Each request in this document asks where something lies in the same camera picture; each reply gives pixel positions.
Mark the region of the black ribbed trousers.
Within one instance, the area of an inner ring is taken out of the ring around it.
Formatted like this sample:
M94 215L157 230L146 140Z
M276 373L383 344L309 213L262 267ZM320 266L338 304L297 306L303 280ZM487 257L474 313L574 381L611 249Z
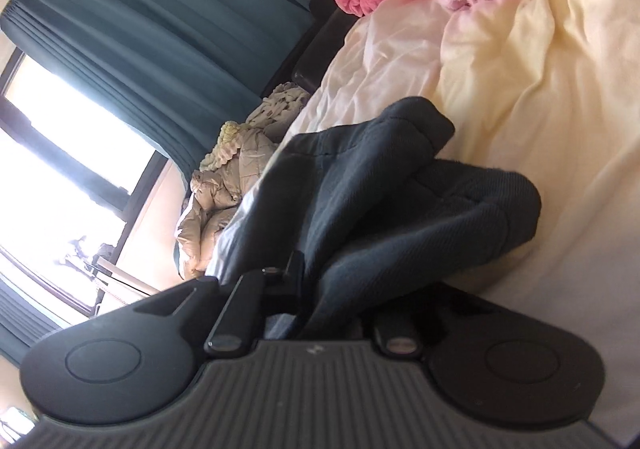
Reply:
M221 280L302 253L302 308L273 332L330 339L533 239L541 211L534 184L443 160L452 137L454 124L421 97L364 123L293 137L229 227Z

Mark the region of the beige puffer jacket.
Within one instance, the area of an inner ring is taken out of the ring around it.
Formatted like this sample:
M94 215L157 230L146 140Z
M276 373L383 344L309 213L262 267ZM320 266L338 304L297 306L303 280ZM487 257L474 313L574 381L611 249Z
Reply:
M213 150L192 174L191 194L176 227L183 279L204 275L224 228L276 149L258 128L235 122L221 127Z

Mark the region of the cream knitted blanket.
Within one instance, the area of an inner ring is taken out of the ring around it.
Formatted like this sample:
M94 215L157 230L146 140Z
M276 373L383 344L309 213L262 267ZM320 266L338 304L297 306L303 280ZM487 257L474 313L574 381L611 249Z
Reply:
M198 169L215 170L230 161L239 151L245 131L257 129L272 143L279 143L309 98L309 92L293 82L278 85L243 123L228 120L221 126L215 146Z

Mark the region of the teal left curtain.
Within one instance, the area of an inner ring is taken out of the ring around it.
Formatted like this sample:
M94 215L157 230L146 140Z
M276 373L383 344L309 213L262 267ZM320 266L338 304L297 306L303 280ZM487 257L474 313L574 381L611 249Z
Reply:
M0 282L1 356L19 367L32 346L60 328L27 302L5 279Z

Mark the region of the teal curtain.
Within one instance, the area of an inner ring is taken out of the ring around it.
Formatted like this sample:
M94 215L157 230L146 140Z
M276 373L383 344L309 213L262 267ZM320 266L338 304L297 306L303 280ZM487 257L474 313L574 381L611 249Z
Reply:
M18 48L190 176L308 34L309 0L10 0Z
M1 356L19 367L32 346L60 328L27 302L5 279L0 282Z

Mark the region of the black sofa bench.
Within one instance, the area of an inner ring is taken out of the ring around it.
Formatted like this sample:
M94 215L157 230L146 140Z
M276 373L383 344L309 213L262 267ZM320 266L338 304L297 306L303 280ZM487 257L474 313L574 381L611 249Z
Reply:
M279 66L262 91L262 97L285 82L293 82L313 94L338 50L344 46L346 35L358 21L356 16L338 8L335 0L310 0L309 9L314 24Z

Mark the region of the teal right curtain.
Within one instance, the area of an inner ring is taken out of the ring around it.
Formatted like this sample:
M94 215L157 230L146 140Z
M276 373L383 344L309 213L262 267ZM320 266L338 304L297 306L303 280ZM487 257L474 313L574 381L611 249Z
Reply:
M309 0L10 0L18 48L190 176L308 34Z

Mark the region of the pastel bed sheet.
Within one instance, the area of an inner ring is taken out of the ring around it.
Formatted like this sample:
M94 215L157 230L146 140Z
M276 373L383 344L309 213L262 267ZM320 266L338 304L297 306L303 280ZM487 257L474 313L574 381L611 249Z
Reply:
M386 0L350 31L292 134L420 94L454 123L442 157L538 189L536 237L454 277L588 339L608 378L591 420L639 432L639 0Z

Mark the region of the window with black frame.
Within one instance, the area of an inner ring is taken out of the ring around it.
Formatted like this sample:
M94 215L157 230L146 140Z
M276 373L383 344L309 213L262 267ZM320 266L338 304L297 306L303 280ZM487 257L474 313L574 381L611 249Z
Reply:
M25 293L91 317L167 164L135 131L14 49L1 70L1 261Z

